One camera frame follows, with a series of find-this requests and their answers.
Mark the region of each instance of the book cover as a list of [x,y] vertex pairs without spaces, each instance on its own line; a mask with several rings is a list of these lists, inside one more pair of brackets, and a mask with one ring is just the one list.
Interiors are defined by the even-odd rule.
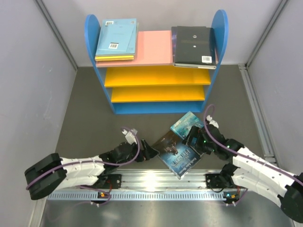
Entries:
[[175,62],[176,54],[176,42],[177,42],[177,27],[171,27],[171,44],[172,44],[172,62]]
[[214,29],[178,26],[175,66],[215,69]]
[[135,55],[137,25],[135,18],[103,20],[96,56]]
[[203,125],[204,123],[196,115],[189,111],[183,117],[181,117],[180,120],[174,123],[170,130],[184,140],[192,126],[201,128]]
[[182,139],[173,131],[167,132],[153,146],[159,151],[159,158],[172,170],[178,179],[200,160],[191,148],[182,144]]

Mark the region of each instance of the bookshelf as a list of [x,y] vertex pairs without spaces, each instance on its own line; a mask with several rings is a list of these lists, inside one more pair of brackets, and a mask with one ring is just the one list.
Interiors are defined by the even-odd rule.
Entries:
[[88,15],[87,51],[112,111],[116,114],[202,112],[226,50],[229,28],[224,10],[216,12],[212,27],[218,56],[215,70],[172,66],[170,31],[139,32],[138,52],[133,61],[95,62],[100,24],[96,16]]

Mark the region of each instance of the gray floor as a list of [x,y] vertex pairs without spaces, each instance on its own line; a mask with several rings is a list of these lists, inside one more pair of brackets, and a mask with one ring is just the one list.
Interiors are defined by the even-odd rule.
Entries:
[[[260,141],[238,66],[222,66],[207,104],[215,104],[214,119],[226,138],[245,144],[262,154]],[[61,157],[92,157],[124,141],[121,126],[136,128],[140,138],[153,144],[183,114],[114,115],[93,68],[79,68],[71,92],[56,152]],[[225,163],[216,156],[204,156],[195,166],[219,169]],[[123,168],[166,169],[158,158],[132,163]]]

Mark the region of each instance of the blue bookshelf side panel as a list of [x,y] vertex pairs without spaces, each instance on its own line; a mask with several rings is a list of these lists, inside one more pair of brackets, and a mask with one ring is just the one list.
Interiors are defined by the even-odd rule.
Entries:
[[229,25],[228,25],[228,18],[225,10],[218,10],[213,18],[212,28],[214,28],[214,36],[216,41],[216,50],[218,54],[218,64],[215,70],[210,72],[210,78],[212,80],[209,86],[204,88],[205,91],[205,101],[203,102],[201,111],[204,111],[205,105],[207,103],[208,97],[210,92],[213,88],[215,79],[218,75],[223,56],[225,54],[227,41],[228,41],[228,33],[229,33]]
[[96,75],[100,81],[100,84],[101,84],[103,91],[106,95],[106,98],[109,102],[109,105],[110,105],[111,109],[113,110],[113,112],[115,112],[114,106],[111,103],[112,90],[110,88],[105,88],[105,86],[104,86],[106,69],[98,69],[96,66],[96,62],[95,62],[95,55],[96,55],[96,50],[97,50],[99,33],[100,33],[100,24],[99,24],[97,17],[92,14],[88,15],[86,17],[85,25],[84,25],[84,37],[85,37],[86,49],[87,49],[91,64],[94,67]]

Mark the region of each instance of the light blue book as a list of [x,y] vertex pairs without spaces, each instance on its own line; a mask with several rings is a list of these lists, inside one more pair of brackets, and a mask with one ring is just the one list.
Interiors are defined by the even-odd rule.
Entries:
[[192,126],[197,126],[199,128],[203,127],[204,123],[195,116],[192,112],[186,113],[180,118],[174,125],[171,126],[171,130],[177,134],[182,139],[185,139],[189,134]]
[[135,55],[136,39],[135,18],[103,20],[96,56]]

